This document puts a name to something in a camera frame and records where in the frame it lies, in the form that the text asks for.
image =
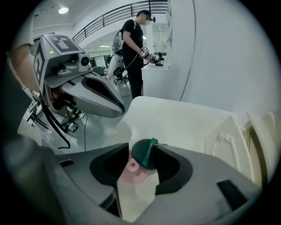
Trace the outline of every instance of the green lid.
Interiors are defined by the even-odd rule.
[[[157,144],[158,140],[142,139],[136,142],[132,148],[132,156],[138,164],[147,170],[155,170],[153,160],[151,159],[151,151],[154,144]]]

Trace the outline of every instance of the pink disc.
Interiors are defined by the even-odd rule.
[[[148,175],[148,170],[140,166],[129,151],[129,160],[119,179],[130,185],[141,183]]]

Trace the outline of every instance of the railing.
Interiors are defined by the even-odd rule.
[[[73,40],[78,44],[99,29],[119,20],[136,16],[141,10],[148,10],[152,15],[165,14],[167,12],[167,0],[141,1],[111,10],[86,25],[73,37]]]

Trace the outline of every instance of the round ceiling light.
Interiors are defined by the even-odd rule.
[[[67,7],[63,7],[63,8],[61,8],[61,9],[58,11],[59,14],[64,14],[64,13],[67,13],[67,12],[68,12],[68,8],[67,8]]]

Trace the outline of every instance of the gray floor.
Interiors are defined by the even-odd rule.
[[[132,101],[131,95],[131,87],[130,83],[124,83],[119,81],[117,85],[113,83],[113,79],[111,79],[112,85],[116,88],[116,90],[120,93],[122,100],[125,105],[126,112],[129,108],[129,105]],[[75,122],[78,125],[78,129],[75,132],[68,131],[67,134],[64,134],[66,139],[70,142],[70,149],[61,149],[64,153],[75,153],[82,152],[85,150],[85,141],[84,141],[84,128],[85,122],[87,120],[86,129],[85,129],[85,140],[86,140],[86,151],[100,148],[107,136],[117,123],[123,118],[124,114],[118,118],[105,118],[101,116],[86,114],[82,119],[77,119]],[[40,117],[40,119],[47,124],[47,127],[50,126],[44,114]],[[42,136],[46,129],[39,124],[33,125],[35,130]],[[47,136],[43,136],[43,139],[48,142]],[[51,133],[51,139],[49,140],[49,144],[58,148],[62,146],[67,146],[65,141],[57,134],[55,130]]]

